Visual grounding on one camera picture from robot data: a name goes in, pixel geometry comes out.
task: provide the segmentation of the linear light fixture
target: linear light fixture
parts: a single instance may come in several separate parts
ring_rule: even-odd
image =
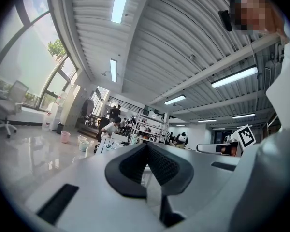
[[[122,14],[124,13],[124,8],[127,0],[114,0],[112,21],[116,23],[121,23]]]
[[[178,97],[176,97],[176,98],[174,98],[174,99],[171,99],[171,100],[169,100],[169,101],[166,101],[164,104],[166,104],[166,105],[170,105],[170,104],[172,104],[172,103],[174,103],[174,102],[181,101],[181,100],[183,100],[183,99],[185,99],[185,98],[186,98],[185,95],[180,95],[180,96],[178,96]]]
[[[112,81],[116,83],[117,82],[117,61],[111,59],[110,64],[111,64]]]
[[[215,119],[208,119],[208,120],[198,120],[199,123],[205,123],[205,122],[214,122],[217,121]]]
[[[252,125],[248,125],[249,127],[252,127]],[[242,128],[242,127],[244,127],[244,126],[238,126],[238,128]]]
[[[246,117],[253,117],[254,115],[256,115],[256,114],[255,113],[245,114],[245,115],[233,116],[232,118],[246,118]]]
[[[237,81],[239,79],[248,77],[250,75],[258,73],[258,67],[254,64],[253,66],[250,66],[246,69],[243,69],[242,71],[239,71],[237,73],[234,73],[232,75],[228,75],[220,80],[214,81],[211,83],[213,88],[220,87],[222,85]]]

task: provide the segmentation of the black trash bin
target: black trash bin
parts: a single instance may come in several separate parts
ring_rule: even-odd
[[[57,130],[56,130],[56,133],[61,135],[61,132],[63,130],[63,124],[61,124],[60,122],[58,123],[58,126],[57,126]]]

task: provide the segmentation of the chair armrest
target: chair armrest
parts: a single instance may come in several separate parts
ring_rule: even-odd
[[[15,112],[21,113],[22,106],[23,106],[23,103],[15,103]]]
[[[8,98],[8,91],[0,90],[0,99],[7,99]]]

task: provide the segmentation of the floor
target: floor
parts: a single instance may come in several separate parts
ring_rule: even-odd
[[[63,144],[60,135],[41,126],[17,126],[17,133],[6,138],[0,129],[0,180],[13,198],[24,203],[44,182],[71,164],[94,156],[93,148],[82,152],[77,146],[76,130],[69,131],[70,141]],[[96,139],[85,136],[87,140]],[[144,172],[142,185],[147,188],[147,204],[159,217],[161,188],[151,172]]]

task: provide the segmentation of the office chair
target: office chair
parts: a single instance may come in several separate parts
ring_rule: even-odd
[[[23,99],[28,91],[28,87],[25,86],[23,83],[16,81],[11,89],[8,92],[8,96],[6,100],[0,100],[0,110],[5,113],[5,120],[0,120],[0,128],[5,127],[8,134],[7,138],[11,137],[10,128],[14,129],[14,133],[17,132],[17,128],[11,125],[8,121],[8,115],[16,115],[17,113],[21,112],[21,108],[23,105]],[[6,93],[0,90],[0,98],[2,98],[2,94]]]

